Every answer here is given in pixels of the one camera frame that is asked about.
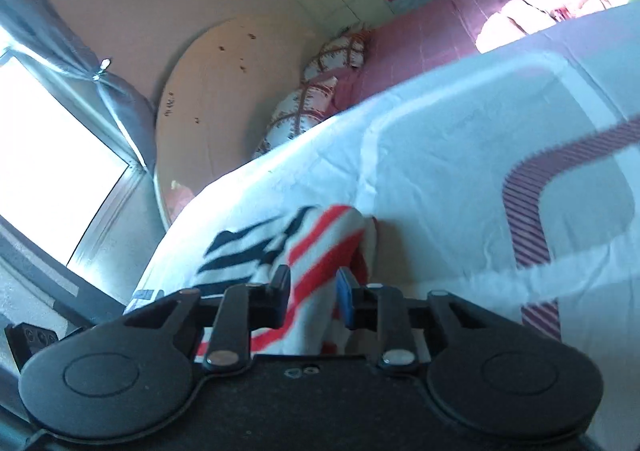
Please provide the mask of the patterned pillow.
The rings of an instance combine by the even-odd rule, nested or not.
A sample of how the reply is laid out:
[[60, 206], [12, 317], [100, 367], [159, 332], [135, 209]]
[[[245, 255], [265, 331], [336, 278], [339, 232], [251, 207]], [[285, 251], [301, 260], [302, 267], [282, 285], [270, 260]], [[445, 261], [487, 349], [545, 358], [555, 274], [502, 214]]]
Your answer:
[[337, 83], [336, 77], [330, 77], [305, 84], [282, 100], [274, 109], [253, 157], [288, 143], [329, 118]]
[[302, 81], [309, 82], [327, 74], [359, 70], [367, 59], [369, 34], [351, 33], [326, 42], [303, 69]]

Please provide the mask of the striped knit sweater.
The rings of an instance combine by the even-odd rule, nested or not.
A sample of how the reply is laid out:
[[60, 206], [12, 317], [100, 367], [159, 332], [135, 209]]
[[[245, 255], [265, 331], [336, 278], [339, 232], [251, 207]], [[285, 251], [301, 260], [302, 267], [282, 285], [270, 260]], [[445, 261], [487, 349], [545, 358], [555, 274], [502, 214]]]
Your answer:
[[236, 284], [264, 284], [279, 267], [291, 272], [291, 294], [283, 327], [252, 333], [253, 353], [340, 355], [350, 335], [340, 320], [336, 274], [371, 278], [378, 223], [347, 205], [305, 206], [238, 231], [216, 235], [190, 285], [204, 296]]

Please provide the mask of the light blue patterned quilt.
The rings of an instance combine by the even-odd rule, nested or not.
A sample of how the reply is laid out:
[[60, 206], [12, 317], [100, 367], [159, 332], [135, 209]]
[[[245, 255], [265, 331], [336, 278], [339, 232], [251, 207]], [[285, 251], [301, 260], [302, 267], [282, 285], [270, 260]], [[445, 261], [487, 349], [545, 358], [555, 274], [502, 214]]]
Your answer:
[[220, 178], [129, 308], [191, 287], [218, 233], [331, 205], [378, 223], [369, 282], [442, 289], [590, 356], [590, 437], [638, 448], [638, 3], [412, 78]]

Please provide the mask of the beige rounded headboard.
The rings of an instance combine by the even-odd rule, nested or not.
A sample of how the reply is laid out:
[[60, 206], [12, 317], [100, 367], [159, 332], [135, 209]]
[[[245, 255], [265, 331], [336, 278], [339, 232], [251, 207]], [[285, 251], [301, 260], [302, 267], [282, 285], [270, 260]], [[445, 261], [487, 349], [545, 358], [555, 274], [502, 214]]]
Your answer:
[[323, 41], [294, 18], [241, 15], [186, 48], [155, 127], [154, 185], [165, 226], [209, 183], [250, 160], [274, 108], [298, 87]]

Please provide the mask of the pink checked bedsheet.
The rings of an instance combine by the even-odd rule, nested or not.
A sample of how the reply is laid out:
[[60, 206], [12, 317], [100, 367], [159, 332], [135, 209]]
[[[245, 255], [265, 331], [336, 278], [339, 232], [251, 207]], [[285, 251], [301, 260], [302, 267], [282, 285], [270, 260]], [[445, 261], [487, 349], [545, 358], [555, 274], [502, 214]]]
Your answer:
[[340, 113], [402, 82], [478, 53], [486, 23], [510, 0], [432, 0], [372, 30], [363, 67], [338, 78], [331, 111]]

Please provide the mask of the bright window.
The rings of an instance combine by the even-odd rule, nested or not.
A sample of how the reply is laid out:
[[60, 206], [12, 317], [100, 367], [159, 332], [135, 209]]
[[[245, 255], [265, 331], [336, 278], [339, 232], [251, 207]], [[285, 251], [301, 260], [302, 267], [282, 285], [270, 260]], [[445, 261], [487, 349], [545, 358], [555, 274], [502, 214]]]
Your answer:
[[58, 102], [1, 34], [1, 216], [69, 263], [127, 164]]

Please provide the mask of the blue grey curtain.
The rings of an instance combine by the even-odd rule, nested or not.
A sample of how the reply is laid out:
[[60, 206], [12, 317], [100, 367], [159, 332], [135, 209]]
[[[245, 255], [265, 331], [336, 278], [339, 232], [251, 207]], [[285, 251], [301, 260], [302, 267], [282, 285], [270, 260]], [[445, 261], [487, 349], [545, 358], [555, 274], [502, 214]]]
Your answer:
[[1, 27], [30, 56], [64, 77], [91, 82], [139, 163], [156, 164], [155, 116], [151, 104], [128, 81], [110, 72], [64, 22], [49, 0], [1, 0]]

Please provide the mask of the far patterned pillow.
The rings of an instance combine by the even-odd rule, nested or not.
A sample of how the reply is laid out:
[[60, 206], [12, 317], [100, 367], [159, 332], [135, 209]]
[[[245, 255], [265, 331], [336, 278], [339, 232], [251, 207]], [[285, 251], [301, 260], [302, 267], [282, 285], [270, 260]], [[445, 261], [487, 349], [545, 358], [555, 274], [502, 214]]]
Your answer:
[[367, 59], [369, 34], [351, 33], [326, 42], [303, 69], [302, 81], [309, 82], [327, 74], [359, 70]]

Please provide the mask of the near patterned pillow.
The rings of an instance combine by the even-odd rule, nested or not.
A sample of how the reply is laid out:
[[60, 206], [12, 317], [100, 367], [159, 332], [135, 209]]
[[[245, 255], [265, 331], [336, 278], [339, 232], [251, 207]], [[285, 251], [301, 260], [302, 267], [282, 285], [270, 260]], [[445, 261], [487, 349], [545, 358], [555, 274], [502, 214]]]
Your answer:
[[305, 84], [282, 100], [274, 109], [253, 157], [288, 143], [329, 118], [337, 83], [336, 77], [330, 77]]

